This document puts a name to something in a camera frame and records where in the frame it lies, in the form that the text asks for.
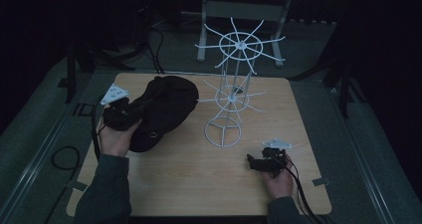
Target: black hat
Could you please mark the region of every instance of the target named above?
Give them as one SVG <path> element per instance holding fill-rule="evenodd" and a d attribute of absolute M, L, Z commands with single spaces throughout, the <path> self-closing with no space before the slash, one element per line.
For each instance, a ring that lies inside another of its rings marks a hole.
<path fill-rule="evenodd" d="M 129 150 L 152 149 L 168 132 L 181 125 L 198 103 L 198 89 L 192 82 L 176 77 L 155 77 L 135 102 L 148 103 L 142 122 L 133 133 Z"/>

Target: gray sleeve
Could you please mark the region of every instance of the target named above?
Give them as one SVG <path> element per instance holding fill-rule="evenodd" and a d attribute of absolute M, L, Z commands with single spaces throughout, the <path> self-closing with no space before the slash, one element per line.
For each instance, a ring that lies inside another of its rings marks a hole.
<path fill-rule="evenodd" d="M 101 155 L 92 184 L 78 203 L 74 223 L 126 223 L 131 212 L 126 157 Z"/>
<path fill-rule="evenodd" d="M 268 224 L 285 223 L 305 223 L 292 197 L 277 198 L 268 204 Z"/>

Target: cable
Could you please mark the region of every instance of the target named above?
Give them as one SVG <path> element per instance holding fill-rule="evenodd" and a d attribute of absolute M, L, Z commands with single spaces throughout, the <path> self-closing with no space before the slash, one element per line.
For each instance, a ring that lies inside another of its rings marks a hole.
<path fill-rule="evenodd" d="M 93 112 L 91 114 L 91 137 L 93 139 L 94 153 L 96 154 L 97 160 L 100 159 L 101 151 L 100 151 L 100 143 L 99 143 L 98 134 L 97 134 L 96 114 L 97 114 L 97 106 L 99 105 L 99 102 L 103 99 L 104 96 L 105 95 L 102 95 L 97 98 L 96 102 L 93 105 Z"/>
<path fill-rule="evenodd" d="M 288 160 L 288 162 L 291 163 L 292 166 L 295 168 L 296 176 L 299 179 L 299 171 L 298 171 L 298 168 L 295 166 L 295 164 L 292 161 Z M 297 190 L 297 198 L 298 198 L 299 207 L 301 208 L 302 212 L 307 217 L 307 219 L 312 223 L 313 222 L 312 219 L 305 213 L 304 209 L 302 208 L 301 201 L 299 199 L 299 190 Z M 335 222 L 328 215 L 323 215 L 323 216 L 316 215 L 316 216 L 322 218 L 325 223 L 328 223 L 329 222 L 329 223 L 335 224 Z"/>
<path fill-rule="evenodd" d="M 310 216 L 315 220 L 315 222 L 316 223 L 318 223 L 318 224 L 322 224 L 320 221 L 319 221 L 319 219 L 314 215 L 314 213 L 313 213 L 313 211 L 311 210 L 311 208 L 310 208 L 310 206 L 308 205 L 308 202 L 307 202 L 307 199 L 305 198 L 305 194 L 304 194 L 304 190 L 303 190 L 303 188 L 302 188 L 302 184 L 301 184 L 301 182 L 299 181 L 299 179 L 297 178 L 297 176 L 294 174 L 294 173 L 292 173 L 292 171 L 289 169 L 289 168 L 287 168 L 283 163 L 281 163 L 275 156 L 273 156 L 273 154 L 272 153 L 270 153 L 270 152 L 267 152 L 268 154 L 269 154 L 269 156 L 271 156 L 272 157 L 272 159 L 273 160 L 275 160 L 276 162 L 278 162 L 279 164 L 281 164 L 284 168 L 285 168 L 285 170 L 293 177 L 293 179 L 295 180 L 295 182 L 296 182 L 296 185 L 297 185 L 297 187 L 298 187 L 298 191 L 299 191 L 299 193 L 300 193 L 300 195 L 301 195 L 301 197 L 302 197 L 302 202 L 304 203 L 304 205 L 305 205 L 305 208 L 307 209 L 307 211 L 308 211 L 308 213 L 310 214 Z"/>
<path fill-rule="evenodd" d="M 151 31 L 158 33 L 160 35 L 160 37 L 161 37 L 161 40 L 160 40 L 160 42 L 158 44 L 158 48 L 157 48 L 156 54 L 154 54 L 154 52 L 153 52 L 151 46 L 149 45 L 149 43 L 147 43 L 147 47 L 148 47 L 149 52 L 151 54 L 151 57 L 152 57 L 151 59 L 152 59 L 152 63 L 154 65 L 155 71 L 157 72 L 157 74 L 164 74 L 164 70 L 162 69 L 161 65 L 159 64 L 159 60 L 158 60 L 158 54 L 159 54 L 159 51 L 161 50 L 161 46 L 162 46 L 162 43 L 164 41 L 164 36 L 157 29 L 151 28 Z"/>
<path fill-rule="evenodd" d="M 60 165 L 58 165 L 58 164 L 57 164 L 57 162 L 56 162 L 56 155 L 57 155 L 59 152 L 61 152 L 62 150 L 64 150 L 64 149 L 71 149 L 71 150 L 73 150 L 73 151 L 76 153 L 76 155 L 77 155 L 77 162 L 76 162 L 75 166 L 72 166 L 72 167 L 63 167 L 63 166 L 60 166 Z M 73 179 L 74 179 L 75 174 L 76 174 L 76 172 L 78 171 L 78 168 L 80 168 L 80 167 L 81 167 L 81 154 L 80 154 L 80 152 L 78 151 L 78 149 L 77 149 L 77 148 L 75 148 L 75 147 L 73 147 L 73 146 L 64 146 L 64 147 L 59 148 L 58 150 L 56 150 L 56 151 L 53 153 L 53 155 L 52 155 L 52 157 L 51 157 L 51 159 L 50 159 L 50 160 L 51 160 L 51 162 L 52 162 L 53 166 L 54 166 L 54 167 L 56 167 L 56 168 L 58 168 L 58 169 L 60 169 L 60 170 L 72 170 L 72 174 L 71 174 L 71 176 L 69 177 L 68 183 L 69 183 L 71 180 L 73 180 Z M 59 197 L 56 199 L 55 204 L 53 205 L 53 207 L 52 207 L 52 209 L 51 209 L 51 211 L 50 211 L 50 213 L 49 213 L 49 215 L 48 215 L 48 217 L 47 217 L 46 221 L 44 222 L 45 224 L 47 224 L 47 223 L 49 223 L 49 222 L 50 222 L 50 219 L 51 219 L 51 217 L 52 217 L 52 215 L 53 215 L 53 212 L 56 210 L 56 207 L 57 207 L 57 205 L 59 204 L 59 201 L 62 199 L 63 195 L 65 194 L 65 191 L 67 190 L 67 188 L 68 188 L 68 187 L 65 185 L 65 187 L 62 189 L 62 192 L 60 193 Z"/>
<path fill-rule="evenodd" d="M 296 177 L 299 179 L 299 171 L 298 171 L 298 168 L 295 166 L 295 164 L 292 161 L 290 161 L 288 159 L 286 159 L 286 161 L 288 161 L 289 163 L 291 163 L 292 164 L 292 167 L 295 168 Z M 296 193 L 296 197 L 297 197 L 299 208 L 301 209 L 302 213 L 304 213 L 304 215 L 308 219 L 308 221 L 310 221 L 311 223 L 314 223 L 313 220 L 307 215 L 307 213 L 305 212 L 304 208 L 302 207 L 301 199 L 299 198 L 300 197 L 300 193 L 299 193 L 299 189 L 298 188 L 297 188 L 296 192 L 297 192 Z"/>

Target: person's arm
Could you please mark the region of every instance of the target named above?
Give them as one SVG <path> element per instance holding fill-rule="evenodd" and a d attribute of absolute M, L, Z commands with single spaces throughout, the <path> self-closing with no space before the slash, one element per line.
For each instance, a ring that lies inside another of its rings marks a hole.
<path fill-rule="evenodd" d="M 126 223 L 131 212 L 127 180 L 130 139 L 140 121 L 127 131 L 106 126 L 100 133 L 102 155 L 93 182 L 78 203 L 74 223 Z"/>
<path fill-rule="evenodd" d="M 128 158 L 102 154 L 92 184 L 78 203 L 74 223 L 126 223 L 131 212 Z"/>
<path fill-rule="evenodd" d="M 288 169 L 292 168 L 291 158 L 288 159 Z M 261 172 L 270 195 L 274 198 L 268 204 L 268 224 L 302 224 L 305 220 L 300 215 L 293 194 L 293 178 L 288 171 L 282 170 L 273 177 L 268 172 Z"/>

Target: white wire sculpture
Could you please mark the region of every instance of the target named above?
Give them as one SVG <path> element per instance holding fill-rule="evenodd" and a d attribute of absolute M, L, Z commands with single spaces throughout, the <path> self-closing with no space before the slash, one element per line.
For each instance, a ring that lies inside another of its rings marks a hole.
<path fill-rule="evenodd" d="M 215 67 L 221 68 L 219 88 L 216 88 L 204 81 L 209 87 L 216 91 L 214 99 L 199 101 L 215 102 L 220 108 L 220 111 L 214 117 L 209 119 L 205 125 L 205 136 L 212 144 L 219 147 L 230 147 L 238 143 L 240 140 L 242 136 L 242 119 L 240 117 L 240 111 L 245 108 L 250 108 L 256 112 L 263 112 L 249 105 L 250 97 L 262 95 L 264 93 L 248 94 L 252 74 L 257 75 L 254 71 L 255 60 L 261 55 L 277 61 L 285 60 L 265 54 L 263 52 L 263 44 L 279 42 L 286 37 L 262 42 L 254 35 L 255 32 L 262 26 L 264 20 L 261 21 L 252 33 L 239 32 L 233 22 L 233 18 L 231 18 L 231 23 L 234 31 L 226 35 L 214 31 L 204 24 L 207 30 L 221 37 L 219 44 L 215 46 L 195 45 L 197 48 L 204 49 L 219 48 L 223 54 L 222 62 Z M 235 72 L 232 76 L 228 75 L 230 60 L 236 61 Z M 239 76 L 239 67 L 241 63 L 246 63 L 249 66 L 249 73 L 246 77 Z M 232 113 L 236 114 L 236 118 L 231 117 Z"/>

